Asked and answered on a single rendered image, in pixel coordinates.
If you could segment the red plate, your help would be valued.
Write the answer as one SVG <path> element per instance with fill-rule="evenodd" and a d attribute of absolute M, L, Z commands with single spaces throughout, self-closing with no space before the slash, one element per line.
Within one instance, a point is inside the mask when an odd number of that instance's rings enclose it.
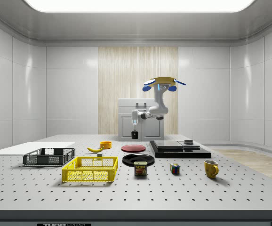
<path fill-rule="evenodd" d="M 121 150 L 129 153 L 143 152 L 146 150 L 143 145 L 125 145 L 121 147 Z"/>

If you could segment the yellow mug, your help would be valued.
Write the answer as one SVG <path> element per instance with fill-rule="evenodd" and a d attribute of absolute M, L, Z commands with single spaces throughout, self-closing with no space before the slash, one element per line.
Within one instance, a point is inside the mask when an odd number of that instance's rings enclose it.
<path fill-rule="evenodd" d="M 208 178 L 215 178 L 219 173 L 218 162 L 213 160 L 204 161 L 205 173 Z"/>

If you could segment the black stove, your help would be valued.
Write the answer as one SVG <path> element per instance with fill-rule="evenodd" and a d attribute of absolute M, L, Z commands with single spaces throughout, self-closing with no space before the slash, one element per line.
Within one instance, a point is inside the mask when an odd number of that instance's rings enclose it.
<path fill-rule="evenodd" d="M 155 141 L 150 141 L 155 158 L 211 158 L 211 152 L 204 148 L 199 149 L 169 149 L 158 148 Z"/>

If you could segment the black plate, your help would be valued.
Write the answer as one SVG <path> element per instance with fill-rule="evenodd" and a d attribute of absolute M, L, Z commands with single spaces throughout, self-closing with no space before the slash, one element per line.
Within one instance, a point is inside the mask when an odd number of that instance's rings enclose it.
<path fill-rule="evenodd" d="M 136 161 L 145 161 L 147 162 L 147 166 L 153 165 L 155 162 L 154 157 L 152 157 L 151 155 L 140 153 L 125 155 L 122 158 L 122 162 L 130 167 L 133 167 L 134 162 Z"/>

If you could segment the dark grey basket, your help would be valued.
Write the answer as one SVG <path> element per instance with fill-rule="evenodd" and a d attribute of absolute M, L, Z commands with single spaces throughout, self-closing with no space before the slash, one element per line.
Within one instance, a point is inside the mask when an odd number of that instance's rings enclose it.
<path fill-rule="evenodd" d="M 75 157 L 74 148 L 40 148 L 23 156 L 28 166 L 62 166 Z"/>

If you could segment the yellow basket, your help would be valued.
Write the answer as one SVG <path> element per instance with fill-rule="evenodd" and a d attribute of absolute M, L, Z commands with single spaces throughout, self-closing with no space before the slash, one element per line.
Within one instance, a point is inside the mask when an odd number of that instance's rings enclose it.
<path fill-rule="evenodd" d="M 76 157 L 62 167 L 63 182 L 112 182 L 118 157 Z"/>

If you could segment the flat-sided can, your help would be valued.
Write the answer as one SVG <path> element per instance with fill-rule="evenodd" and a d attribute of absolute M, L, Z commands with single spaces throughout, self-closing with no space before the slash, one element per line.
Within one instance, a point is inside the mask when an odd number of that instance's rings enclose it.
<path fill-rule="evenodd" d="M 146 176 L 147 175 L 147 162 L 146 161 L 135 161 L 134 162 L 135 176 Z"/>

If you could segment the white board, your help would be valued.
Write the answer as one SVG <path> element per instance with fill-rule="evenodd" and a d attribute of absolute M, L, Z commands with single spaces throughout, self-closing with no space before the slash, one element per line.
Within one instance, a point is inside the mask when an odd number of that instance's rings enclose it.
<path fill-rule="evenodd" d="M 74 142 L 27 142 L 0 149 L 0 155 L 24 155 L 40 148 L 66 148 Z"/>

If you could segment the white cabinet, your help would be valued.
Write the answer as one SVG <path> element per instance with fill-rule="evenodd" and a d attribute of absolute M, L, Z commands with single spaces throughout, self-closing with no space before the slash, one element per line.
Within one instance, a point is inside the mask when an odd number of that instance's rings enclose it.
<path fill-rule="evenodd" d="M 156 106 L 153 98 L 119 98 L 118 99 L 118 138 L 119 141 L 133 141 L 132 111 L 137 109 L 146 112 L 151 106 Z M 137 128 L 138 141 L 164 139 L 164 120 L 139 118 Z"/>

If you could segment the tan drone with blue rotors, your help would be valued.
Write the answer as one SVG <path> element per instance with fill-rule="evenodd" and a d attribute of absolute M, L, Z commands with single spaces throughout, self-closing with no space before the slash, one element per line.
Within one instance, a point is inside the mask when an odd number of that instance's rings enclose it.
<path fill-rule="evenodd" d="M 149 91 L 154 84 L 158 84 L 158 90 L 161 90 L 161 86 L 159 84 L 168 84 L 169 88 L 168 91 L 176 91 L 176 86 L 175 84 L 179 83 L 182 85 L 185 85 L 185 83 L 178 81 L 175 78 L 172 77 L 157 77 L 157 78 L 152 78 L 144 83 L 143 91 Z"/>

